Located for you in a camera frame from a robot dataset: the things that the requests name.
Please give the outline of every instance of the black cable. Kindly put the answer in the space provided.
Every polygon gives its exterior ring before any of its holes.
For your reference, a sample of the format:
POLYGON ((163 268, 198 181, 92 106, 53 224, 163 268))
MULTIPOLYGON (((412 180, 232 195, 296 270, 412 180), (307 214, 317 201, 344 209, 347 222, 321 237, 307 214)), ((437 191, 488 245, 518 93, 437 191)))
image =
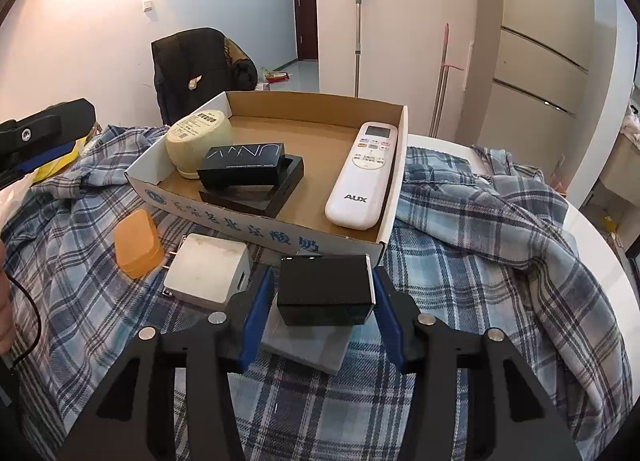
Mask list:
POLYGON ((31 352, 36 348, 36 345, 38 345, 38 342, 40 341, 40 336, 42 335, 42 320, 40 319, 40 311, 38 311, 38 307, 36 306, 35 301, 33 300, 33 298, 31 297, 31 295, 29 295, 29 292, 24 289, 22 287, 22 285, 20 284, 20 282, 16 281, 12 276, 10 276, 8 273, 6 274, 7 278, 13 282, 18 289, 23 292, 24 296, 27 298, 27 300, 31 303, 31 305, 33 306, 33 311, 35 311, 36 313, 36 318, 38 320, 38 332, 36 333, 36 340, 33 341, 33 344, 31 344, 30 347, 27 348, 27 350, 25 352, 23 352, 21 355, 18 356, 18 358, 16 358, 14 360, 14 366, 11 368, 12 371, 15 370, 16 365, 18 365, 20 362, 22 362, 25 358, 27 358, 27 356, 29 356, 31 354, 31 352))

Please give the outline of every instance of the refrigerator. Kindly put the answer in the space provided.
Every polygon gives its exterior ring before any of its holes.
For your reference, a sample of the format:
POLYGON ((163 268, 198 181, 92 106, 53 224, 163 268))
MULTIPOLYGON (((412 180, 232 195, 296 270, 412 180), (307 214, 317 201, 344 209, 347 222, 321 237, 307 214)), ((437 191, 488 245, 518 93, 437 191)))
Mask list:
POLYGON ((504 0, 480 146, 508 149, 548 180, 578 119, 593 30, 594 0, 504 0))

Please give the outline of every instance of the black rectangular block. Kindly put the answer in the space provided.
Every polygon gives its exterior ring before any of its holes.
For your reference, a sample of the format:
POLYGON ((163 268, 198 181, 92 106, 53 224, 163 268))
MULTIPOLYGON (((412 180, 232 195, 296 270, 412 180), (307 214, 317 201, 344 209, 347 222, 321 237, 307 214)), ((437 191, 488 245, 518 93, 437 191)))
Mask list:
POLYGON ((274 218, 305 175, 305 164, 300 156, 286 154, 282 161, 280 182, 274 186, 230 186, 217 190, 201 190, 205 203, 222 206, 243 214, 274 218))
POLYGON ((368 255, 297 255, 280 263, 278 310, 287 325, 361 325, 374 304, 368 255))
POLYGON ((213 147, 198 175, 207 190, 230 185, 275 185, 282 173, 284 144, 213 147))

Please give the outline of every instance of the black jacket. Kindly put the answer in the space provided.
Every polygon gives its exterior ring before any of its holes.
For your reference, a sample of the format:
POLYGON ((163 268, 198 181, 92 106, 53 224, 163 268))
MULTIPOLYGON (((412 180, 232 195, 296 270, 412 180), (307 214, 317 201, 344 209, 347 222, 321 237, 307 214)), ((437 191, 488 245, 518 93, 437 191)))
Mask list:
POLYGON ((162 122, 173 125, 222 91, 251 91, 254 63, 213 28, 196 28, 151 43, 162 122))

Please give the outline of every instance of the floor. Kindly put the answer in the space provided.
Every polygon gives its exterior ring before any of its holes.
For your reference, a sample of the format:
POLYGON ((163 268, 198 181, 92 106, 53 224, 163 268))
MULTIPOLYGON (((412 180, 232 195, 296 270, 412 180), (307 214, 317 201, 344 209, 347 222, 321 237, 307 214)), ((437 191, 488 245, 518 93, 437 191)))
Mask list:
POLYGON ((287 82, 271 84, 272 91, 320 92, 320 73, 317 60, 300 60, 282 69, 290 78, 287 82))

